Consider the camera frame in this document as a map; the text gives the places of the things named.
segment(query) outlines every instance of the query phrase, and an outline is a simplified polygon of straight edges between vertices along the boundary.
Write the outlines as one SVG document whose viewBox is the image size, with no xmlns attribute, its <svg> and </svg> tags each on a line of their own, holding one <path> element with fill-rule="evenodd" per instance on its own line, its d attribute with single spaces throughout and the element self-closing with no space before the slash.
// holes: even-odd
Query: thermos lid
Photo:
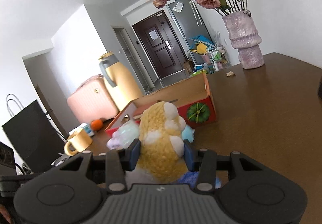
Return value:
<svg viewBox="0 0 322 224">
<path fill-rule="evenodd" d="M 109 52 L 107 52 L 107 53 L 104 53 L 104 54 L 99 58 L 99 60 L 102 60 L 102 59 L 104 59 L 104 58 L 107 58 L 107 57 L 109 57 L 109 56 L 111 56 L 111 55 L 114 55 L 114 53 L 113 53 L 112 51 L 109 51 Z"/>
</svg>

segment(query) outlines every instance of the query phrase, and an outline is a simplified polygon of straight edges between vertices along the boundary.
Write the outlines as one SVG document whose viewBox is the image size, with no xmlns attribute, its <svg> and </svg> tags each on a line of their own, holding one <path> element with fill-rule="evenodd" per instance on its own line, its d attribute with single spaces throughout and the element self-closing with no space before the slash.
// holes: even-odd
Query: door handle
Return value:
<svg viewBox="0 0 322 224">
<path fill-rule="evenodd" d="M 165 43 L 166 43 L 166 45 L 168 46 L 168 49 L 169 49 L 169 50 L 171 50 L 171 46 L 170 46 L 170 44 L 169 44 L 168 40 L 166 40 L 166 41 L 165 41 Z"/>
</svg>

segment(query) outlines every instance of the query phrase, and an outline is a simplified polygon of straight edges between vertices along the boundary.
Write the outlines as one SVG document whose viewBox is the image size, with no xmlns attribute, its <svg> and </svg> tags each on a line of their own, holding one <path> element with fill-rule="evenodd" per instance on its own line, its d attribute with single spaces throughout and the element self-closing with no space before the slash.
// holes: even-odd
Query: yellow thermos jug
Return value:
<svg viewBox="0 0 322 224">
<path fill-rule="evenodd" d="M 130 101 L 143 96 L 131 72 L 116 58 L 113 52 L 109 51 L 103 54 L 99 60 L 105 86 L 120 111 Z"/>
</svg>

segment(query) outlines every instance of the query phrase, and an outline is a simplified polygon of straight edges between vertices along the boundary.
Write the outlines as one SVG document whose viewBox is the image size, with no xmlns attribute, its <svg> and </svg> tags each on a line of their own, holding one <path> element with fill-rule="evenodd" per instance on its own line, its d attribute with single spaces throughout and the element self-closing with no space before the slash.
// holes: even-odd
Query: yellow plush toy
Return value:
<svg viewBox="0 0 322 224">
<path fill-rule="evenodd" d="M 181 133 L 186 126 L 175 105 L 158 102 L 141 117 L 141 154 L 136 168 L 127 172 L 127 184 L 169 183 L 176 181 L 188 169 L 182 159 L 184 143 Z"/>
</svg>

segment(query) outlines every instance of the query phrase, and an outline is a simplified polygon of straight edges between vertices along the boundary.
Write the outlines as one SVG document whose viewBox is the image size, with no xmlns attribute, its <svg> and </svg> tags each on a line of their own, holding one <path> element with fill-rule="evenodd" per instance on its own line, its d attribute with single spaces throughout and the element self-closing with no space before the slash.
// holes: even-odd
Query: pink bag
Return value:
<svg viewBox="0 0 322 224">
<path fill-rule="evenodd" d="M 100 74 L 83 82 L 67 103 L 80 123 L 109 120 L 119 113 Z"/>
</svg>

